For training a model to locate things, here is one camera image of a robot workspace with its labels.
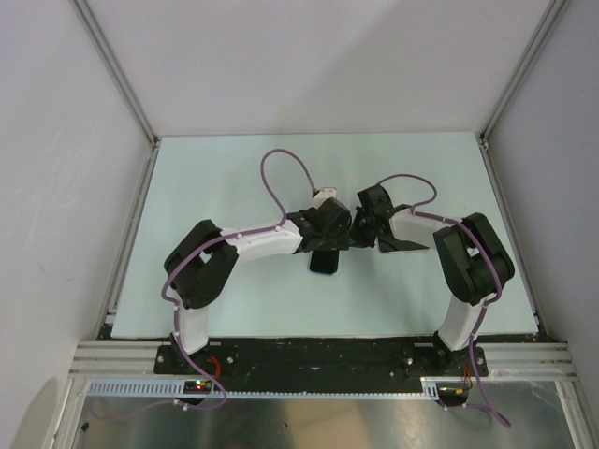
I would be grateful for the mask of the black smartphone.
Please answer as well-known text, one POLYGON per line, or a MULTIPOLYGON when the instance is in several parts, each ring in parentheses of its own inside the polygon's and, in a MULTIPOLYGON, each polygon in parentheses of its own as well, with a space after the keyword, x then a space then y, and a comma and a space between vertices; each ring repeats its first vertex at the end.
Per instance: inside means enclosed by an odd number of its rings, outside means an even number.
POLYGON ((339 251, 314 251, 311 253, 309 270, 321 275, 334 275, 338 271, 339 251))

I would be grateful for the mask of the black phone case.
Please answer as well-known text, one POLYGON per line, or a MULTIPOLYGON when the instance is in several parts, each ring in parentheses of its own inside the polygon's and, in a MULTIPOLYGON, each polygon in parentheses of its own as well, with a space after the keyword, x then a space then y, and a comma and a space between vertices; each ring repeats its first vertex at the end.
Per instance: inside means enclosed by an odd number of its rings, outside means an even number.
POLYGON ((384 235, 377 239, 380 253, 410 253, 428 251, 429 247, 409 240, 399 240, 393 235, 384 235))

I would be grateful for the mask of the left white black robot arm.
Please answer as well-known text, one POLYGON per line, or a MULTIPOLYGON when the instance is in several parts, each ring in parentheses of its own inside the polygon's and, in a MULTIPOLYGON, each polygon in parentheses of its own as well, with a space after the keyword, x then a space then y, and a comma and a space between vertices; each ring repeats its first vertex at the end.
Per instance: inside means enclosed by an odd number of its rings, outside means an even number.
POLYGON ((210 305, 223 292, 234 268, 275 255, 307 253, 309 270, 333 275, 339 254, 350 247, 350 210, 328 197, 315 207, 285 215, 278 224, 226 232, 204 220, 185 236, 164 262, 162 298, 174 308, 171 340, 175 362, 188 373, 207 364, 210 305))

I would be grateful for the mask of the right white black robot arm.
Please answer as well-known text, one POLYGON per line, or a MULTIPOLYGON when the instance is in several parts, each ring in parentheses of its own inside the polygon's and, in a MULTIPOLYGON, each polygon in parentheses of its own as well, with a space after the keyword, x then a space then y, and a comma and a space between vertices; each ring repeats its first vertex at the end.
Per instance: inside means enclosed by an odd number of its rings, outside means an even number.
POLYGON ((489 305, 497 302, 515 266, 486 215, 453 219, 414 206, 395 206, 380 184, 358 192, 352 238, 362 246, 397 242, 437 252, 451 299, 432 337, 426 368, 445 375, 461 369, 474 346, 489 305))

